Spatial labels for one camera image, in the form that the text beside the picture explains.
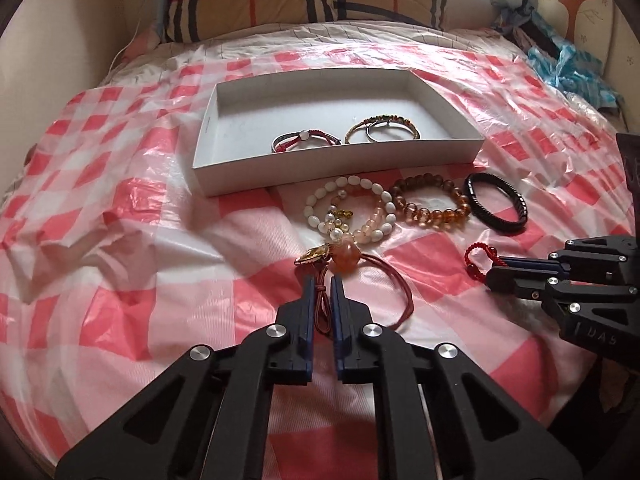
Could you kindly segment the large silver bangle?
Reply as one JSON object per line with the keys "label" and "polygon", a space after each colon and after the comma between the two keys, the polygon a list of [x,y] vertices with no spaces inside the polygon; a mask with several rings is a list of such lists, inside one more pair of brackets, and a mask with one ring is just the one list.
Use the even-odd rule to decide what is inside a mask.
{"label": "large silver bangle", "polygon": [[370,142],[420,140],[421,135],[416,128],[403,122],[386,122],[379,120],[364,127],[364,133]]}

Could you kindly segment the red white checkered plastic sheet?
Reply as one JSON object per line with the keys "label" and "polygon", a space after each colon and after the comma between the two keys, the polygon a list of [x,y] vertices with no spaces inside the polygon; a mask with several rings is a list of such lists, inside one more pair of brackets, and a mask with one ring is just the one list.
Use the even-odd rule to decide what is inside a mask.
{"label": "red white checkered plastic sheet", "polygon": [[294,47],[218,60],[164,58],[75,96],[35,149],[1,213],[1,407],[52,467],[194,344],[226,348],[297,297],[294,260],[317,243],[303,206],[313,183],[205,198],[191,160],[217,84],[314,67],[403,67],[472,119],[475,165],[525,197],[524,233],[470,221],[398,226],[378,254],[414,295],[401,335],[457,344],[530,414],[551,422],[593,357],[533,304],[488,294],[463,265],[480,240],[543,257],[569,238],[632,229],[613,128],[548,89],[522,61],[410,44]]}

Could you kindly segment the blue checkered plastic sheet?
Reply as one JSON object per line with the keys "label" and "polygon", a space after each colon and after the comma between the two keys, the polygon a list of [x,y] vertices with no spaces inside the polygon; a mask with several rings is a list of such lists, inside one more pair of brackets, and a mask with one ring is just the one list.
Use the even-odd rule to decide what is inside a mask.
{"label": "blue checkered plastic sheet", "polygon": [[597,110],[618,107],[620,95],[604,81],[600,60],[570,42],[560,43],[557,58],[533,46],[527,51],[527,63],[546,84],[580,96]]}

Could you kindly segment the white bed sheet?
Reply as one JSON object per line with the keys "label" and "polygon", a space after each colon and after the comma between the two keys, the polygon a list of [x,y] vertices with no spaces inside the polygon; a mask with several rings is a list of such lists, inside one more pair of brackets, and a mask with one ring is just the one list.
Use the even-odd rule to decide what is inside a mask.
{"label": "white bed sheet", "polygon": [[497,55],[510,61],[524,52],[488,28],[441,32],[418,25],[386,21],[338,21],[298,25],[270,24],[230,32],[196,44],[159,44],[120,61],[101,84],[126,80],[141,84],[193,61],[239,61],[284,51],[348,44],[425,44],[440,48]]}

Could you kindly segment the white shallow cardboard tray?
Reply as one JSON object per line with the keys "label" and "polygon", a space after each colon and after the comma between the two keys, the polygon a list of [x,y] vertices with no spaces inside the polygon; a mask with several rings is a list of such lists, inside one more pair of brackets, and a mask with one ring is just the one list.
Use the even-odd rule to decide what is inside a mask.
{"label": "white shallow cardboard tray", "polygon": [[[364,127],[386,120],[420,140],[370,142]],[[341,145],[307,141],[285,153],[283,133],[319,129]],[[207,196],[395,168],[469,164],[484,136],[431,84],[400,68],[294,70],[217,84],[193,159]]]}

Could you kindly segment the white wall panel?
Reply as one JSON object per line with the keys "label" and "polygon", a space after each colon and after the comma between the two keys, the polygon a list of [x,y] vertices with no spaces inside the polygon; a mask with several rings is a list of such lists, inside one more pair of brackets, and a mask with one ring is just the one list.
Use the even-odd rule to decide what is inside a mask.
{"label": "white wall panel", "polygon": [[124,0],[23,0],[1,35],[1,187],[126,44]]}

